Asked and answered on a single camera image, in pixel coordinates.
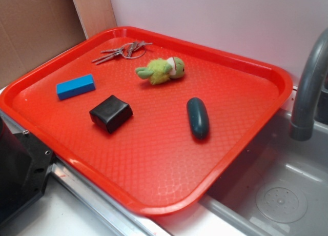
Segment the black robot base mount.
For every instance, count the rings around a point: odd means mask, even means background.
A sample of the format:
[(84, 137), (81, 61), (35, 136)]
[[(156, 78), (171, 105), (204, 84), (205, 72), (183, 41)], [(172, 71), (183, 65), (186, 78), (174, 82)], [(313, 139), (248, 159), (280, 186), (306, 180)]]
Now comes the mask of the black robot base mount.
[(1, 226), (44, 195), (53, 160), (39, 138), (12, 133), (1, 120)]

